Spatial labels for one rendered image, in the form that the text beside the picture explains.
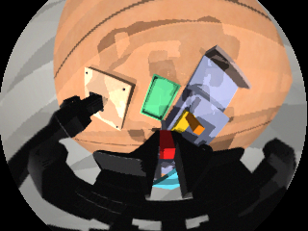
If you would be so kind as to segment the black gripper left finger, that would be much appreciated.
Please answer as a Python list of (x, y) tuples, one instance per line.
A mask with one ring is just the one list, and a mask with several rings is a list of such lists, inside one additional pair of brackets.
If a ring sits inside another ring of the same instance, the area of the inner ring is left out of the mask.
[(150, 200), (151, 186), (153, 186), (155, 168), (157, 168), (159, 153), (159, 130), (147, 139), (142, 146), (130, 153), (115, 153), (114, 151), (95, 150), (93, 159), (100, 170), (111, 170), (115, 173), (128, 174), (140, 178), (143, 193)]

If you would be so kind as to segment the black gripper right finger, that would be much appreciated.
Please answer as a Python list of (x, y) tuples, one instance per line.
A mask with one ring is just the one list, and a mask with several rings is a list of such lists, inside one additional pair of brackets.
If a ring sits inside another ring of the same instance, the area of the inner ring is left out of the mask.
[(242, 146), (227, 150), (207, 151), (193, 145), (173, 130), (170, 132), (172, 132), (173, 143), (176, 146), (173, 159), (177, 170), (178, 184), (180, 184), (182, 197), (186, 197), (186, 199), (193, 197), (193, 189), (196, 189), (196, 186), (200, 184), (205, 173), (209, 172), (209, 168), (227, 165), (227, 163), (242, 158), (245, 153)]

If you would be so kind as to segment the yellow wheel chock with orange handle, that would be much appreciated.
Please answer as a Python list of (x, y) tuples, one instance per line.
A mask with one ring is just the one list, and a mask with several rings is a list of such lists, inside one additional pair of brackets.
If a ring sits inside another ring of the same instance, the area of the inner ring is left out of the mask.
[(193, 133), (197, 135), (200, 135), (201, 131), (205, 130), (203, 124), (200, 124), (199, 120), (196, 119), (196, 116), (186, 111), (178, 116), (172, 130), (178, 132), (178, 134), (182, 134), (188, 126), (192, 127)]

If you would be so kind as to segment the grey-blue ramp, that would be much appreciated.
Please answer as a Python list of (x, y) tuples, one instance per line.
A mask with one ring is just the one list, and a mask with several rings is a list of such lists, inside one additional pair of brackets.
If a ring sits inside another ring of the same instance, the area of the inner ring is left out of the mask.
[[(167, 130), (172, 130), (178, 116), (184, 111), (192, 113), (203, 124), (205, 128), (200, 135), (194, 134), (192, 127), (188, 126), (182, 132), (182, 138), (189, 140), (193, 145), (200, 146), (215, 139), (218, 132), (226, 126), (228, 119), (223, 114), (228, 103), (238, 88), (251, 89), (249, 78), (246, 78), (243, 70), (224, 53), (218, 45), (208, 49), (207, 53), (200, 59), (200, 63), (192, 74), (188, 84), (178, 97), (176, 107), (167, 116)], [(161, 159), (161, 151), (158, 153), (159, 163), (162, 166), (162, 173), (169, 173), (176, 168), (174, 159)]]

